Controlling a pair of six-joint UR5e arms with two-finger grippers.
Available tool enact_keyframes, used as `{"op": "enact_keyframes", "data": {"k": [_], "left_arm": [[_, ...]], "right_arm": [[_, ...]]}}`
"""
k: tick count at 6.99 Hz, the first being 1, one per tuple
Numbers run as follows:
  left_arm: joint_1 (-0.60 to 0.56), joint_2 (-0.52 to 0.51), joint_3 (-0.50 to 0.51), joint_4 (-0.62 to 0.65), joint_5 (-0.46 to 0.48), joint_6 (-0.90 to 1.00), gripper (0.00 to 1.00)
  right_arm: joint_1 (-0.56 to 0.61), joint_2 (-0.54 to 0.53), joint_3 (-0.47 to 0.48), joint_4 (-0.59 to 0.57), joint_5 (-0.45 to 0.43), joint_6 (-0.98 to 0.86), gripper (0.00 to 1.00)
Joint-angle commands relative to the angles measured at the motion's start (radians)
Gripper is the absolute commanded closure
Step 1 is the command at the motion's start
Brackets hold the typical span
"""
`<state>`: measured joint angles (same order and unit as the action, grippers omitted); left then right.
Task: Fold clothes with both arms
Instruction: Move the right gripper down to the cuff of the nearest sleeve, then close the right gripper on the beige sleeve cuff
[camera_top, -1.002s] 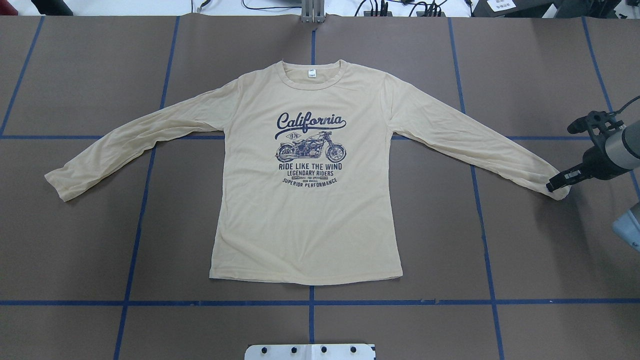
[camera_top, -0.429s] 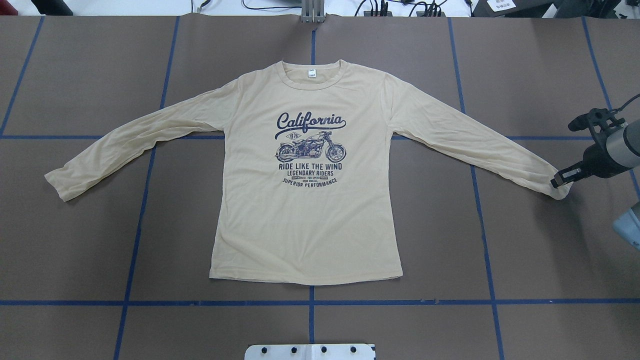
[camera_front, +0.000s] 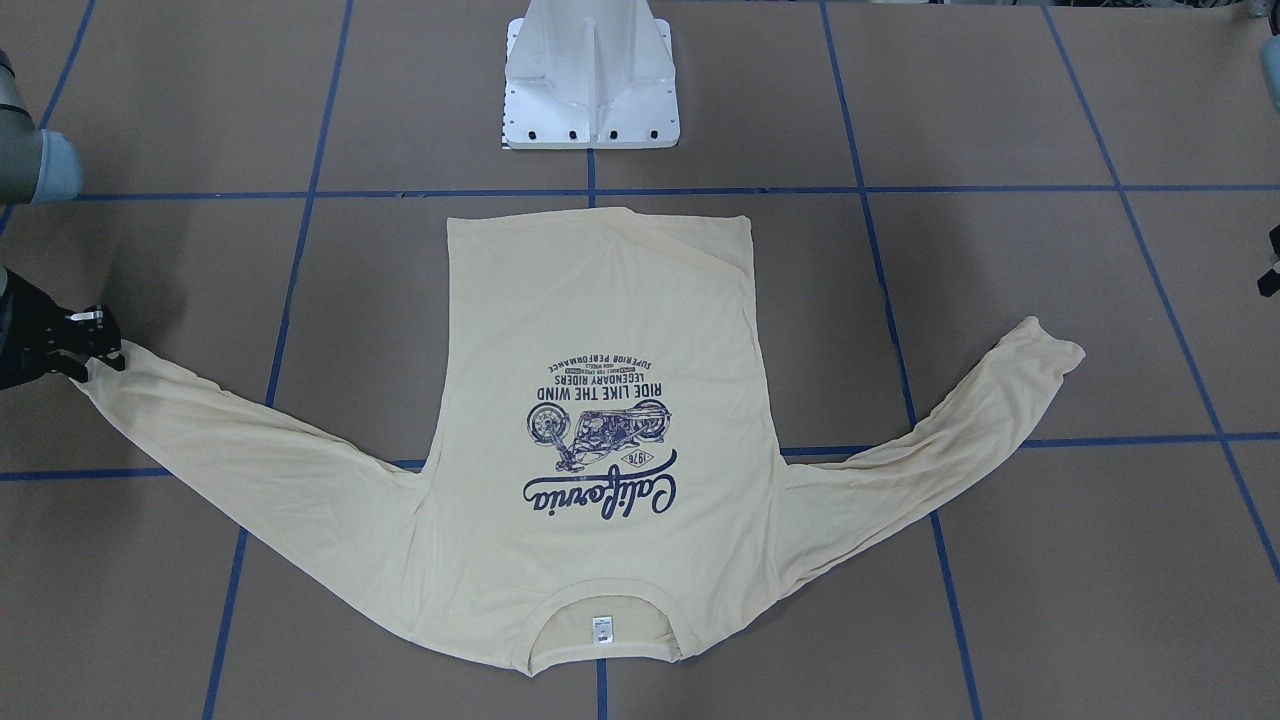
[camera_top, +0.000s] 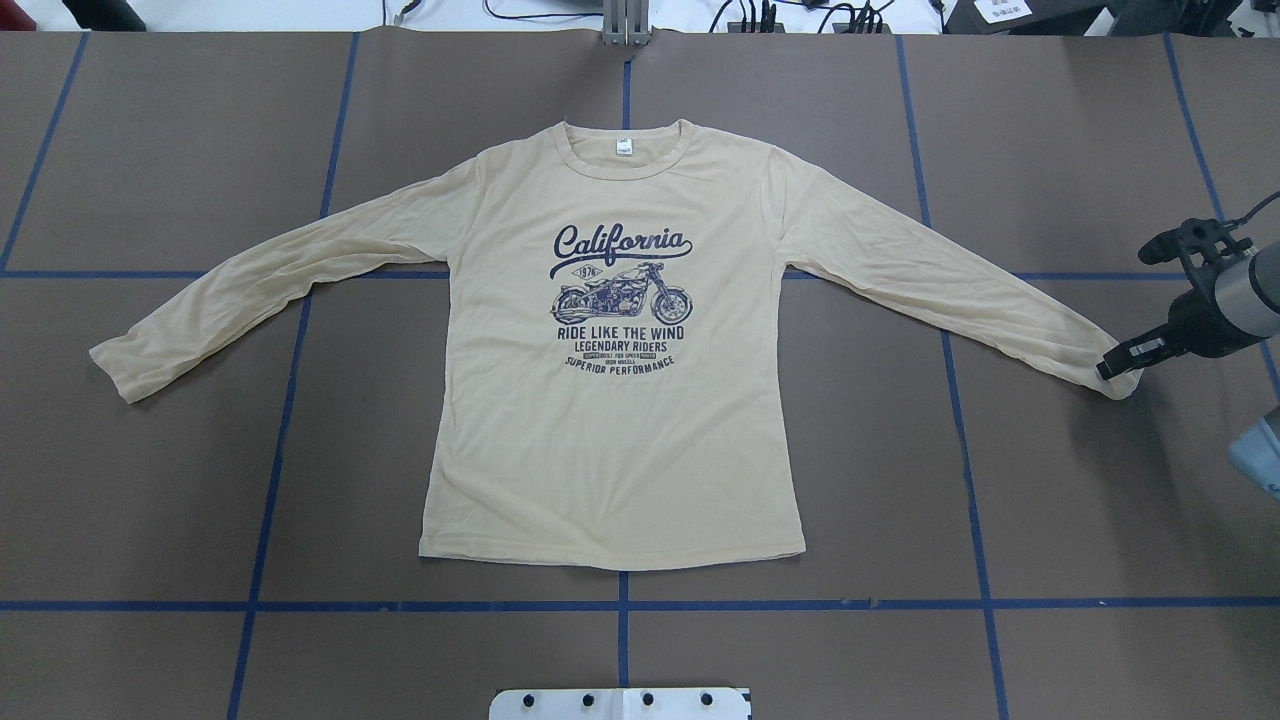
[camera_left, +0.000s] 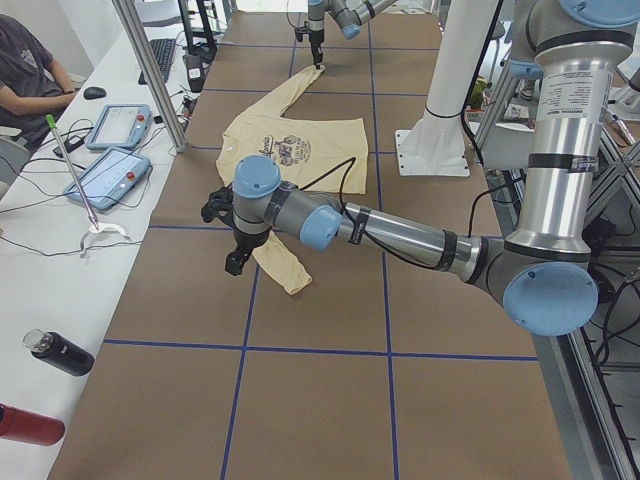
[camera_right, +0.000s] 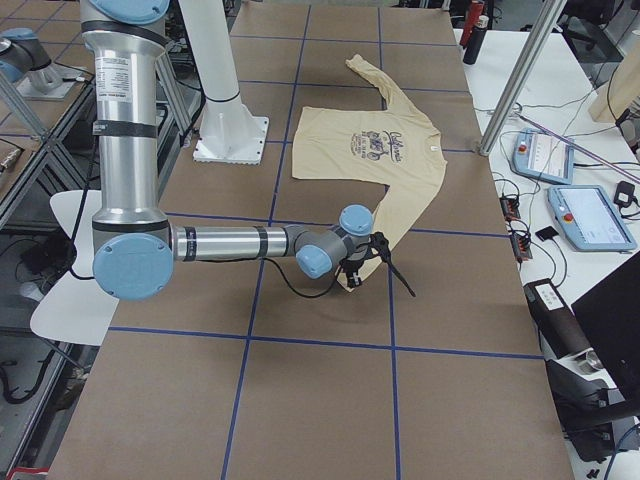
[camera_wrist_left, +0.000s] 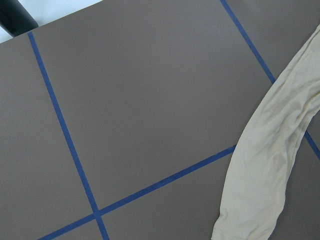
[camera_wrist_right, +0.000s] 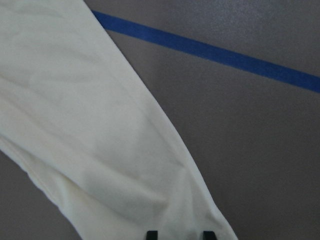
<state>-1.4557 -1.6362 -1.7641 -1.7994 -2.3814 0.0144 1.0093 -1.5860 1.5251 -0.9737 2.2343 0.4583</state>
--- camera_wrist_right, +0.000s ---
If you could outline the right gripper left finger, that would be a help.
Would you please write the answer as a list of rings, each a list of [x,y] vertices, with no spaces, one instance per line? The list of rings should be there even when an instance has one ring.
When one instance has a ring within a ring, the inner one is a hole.
[[[147,231],[146,240],[158,240],[158,231],[157,230]]]

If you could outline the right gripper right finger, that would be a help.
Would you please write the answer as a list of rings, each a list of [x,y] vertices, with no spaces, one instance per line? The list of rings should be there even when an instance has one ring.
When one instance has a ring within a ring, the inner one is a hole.
[[[217,240],[217,236],[214,231],[203,231],[203,240]]]

